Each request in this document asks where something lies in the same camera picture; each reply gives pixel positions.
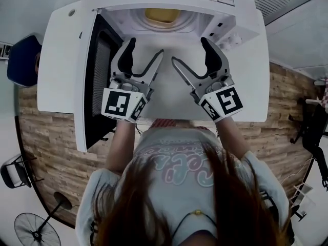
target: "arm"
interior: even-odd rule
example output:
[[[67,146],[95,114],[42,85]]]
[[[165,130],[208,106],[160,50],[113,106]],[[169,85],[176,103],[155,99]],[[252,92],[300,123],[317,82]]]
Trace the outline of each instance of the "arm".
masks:
[[[106,159],[105,168],[122,174],[132,160],[134,150],[135,124],[117,121],[116,131]]]
[[[215,123],[222,142],[222,146],[228,152],[234,154],[238,159],[242,159],[245,153],[250,150],[236,123],[231,117],[226,117]]]

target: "cable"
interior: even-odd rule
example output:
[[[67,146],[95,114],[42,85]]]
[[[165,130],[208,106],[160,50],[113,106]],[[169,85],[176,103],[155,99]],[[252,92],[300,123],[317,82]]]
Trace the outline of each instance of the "cable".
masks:
[[[143,131],[141,131],[138,127],[137,127],[137,124],[135,124],[135,128],[137,129],[137,131],[138,131],[138,133],[139,133],[139,135],[141,136],[142,135],[142,133],[143,133]]]
[[[296,174],[291,174],[291,175],[289,175],[288,177],[286,177],[280,184],[283,184],[284,183],[284,181],[286,180],[286,179],[288,179],[288,178],[290,178],[291,176],[296,176],[298,173],[300,173],[301,171],[302,171],[302,169],[304,169],[304,167],[305,167],[305,165],[306,165],[306,163],[308,162],[308,161],[310,161],[310,160],[312,160],[312,159],[314,159],[314,158],[310,158],[310,159],[308,159],[305,163],[304,163],[304,165],[303,165],[303,167],[300,169],[300,171],[299,172],[297,172]]]

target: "microwave door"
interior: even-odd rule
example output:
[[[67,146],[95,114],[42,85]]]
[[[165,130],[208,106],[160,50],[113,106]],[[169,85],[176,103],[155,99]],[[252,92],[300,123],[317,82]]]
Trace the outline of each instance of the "microwave door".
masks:
[[[84,77],[80,74],[80,78],[76,80],[79,86],[76,85],[77,102],[74,112],[77,149],[83,152],[116,127],[116,120],[101,114],[101,102],[104,88],[109,86],[111,61],[122,46],[123,40],[106,20],[97,14],[89,41],[85,37],[80,45],[84,48],[81,48],[80,52],[85,50],[87,42],[87,54],[80,55],[79,59],[81,62],[86,61],[86,64]]]

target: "yellow container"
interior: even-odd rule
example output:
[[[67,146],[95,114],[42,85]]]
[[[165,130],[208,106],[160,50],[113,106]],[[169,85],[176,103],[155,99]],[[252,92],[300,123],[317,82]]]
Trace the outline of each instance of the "yellow container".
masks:
[[[176,9],[162,9],[162,8],[147,8],[145,10],[145,17],[147,20],[160,27],[171,27],[178,19],[180,10]]]

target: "open microwave door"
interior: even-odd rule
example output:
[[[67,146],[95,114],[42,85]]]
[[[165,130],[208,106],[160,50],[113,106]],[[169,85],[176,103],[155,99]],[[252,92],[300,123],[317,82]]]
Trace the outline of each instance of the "open microwave door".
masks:
[[[116,127],[116,120],[101,114],[101,102],[123,40],[96,10],[86,14],[80,39],[74,121],[77,149],[86,152]]]

